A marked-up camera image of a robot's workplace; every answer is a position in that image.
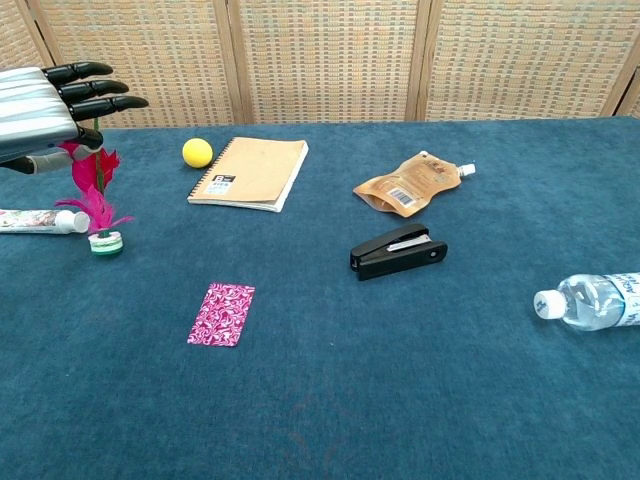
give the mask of tube cap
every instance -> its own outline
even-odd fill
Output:
[[[84,212],[74,213],[71,210],[61,210],[56,215],[56,226],[67,233],[85,233],[89,230],[89,215]]]
[[[557,290],[542,290],[533,297],[533,307],[540,318],[555,320],[567,313],[567,301]]]
[[[468,177],[469,175],[473,175],[476,173],[476,165],[475,163],[469,163],[467,165],[461,165],[458,167],[458,175],[461,177]]]

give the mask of silver robotic arm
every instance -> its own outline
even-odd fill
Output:
[[[36,155],[63,142],[79,145],[88,155],[102,146],[102,134],[76,122],[109,115],[149,103],[126,93],[114,80],[72,83],[113,69],[96,62],[80,62],[41,69],[0,70],[0,167],[33,174],[64,168],[73,161],[67,152]],[[105,94],[118,94],[105,98]]]

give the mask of plastic bottle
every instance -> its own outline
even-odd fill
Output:
[[[533,305],[540,318],[578,330],[640,325],[640,273],[572,275],[536,293]]]

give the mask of spiral notebook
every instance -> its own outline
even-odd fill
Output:
[[[281,212],[308,151],[305,140],[234,137],[187,201]]]

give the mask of pink card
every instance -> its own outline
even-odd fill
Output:
[[[255,287],[212,283],[187,343],[234,347],[240,339]]]

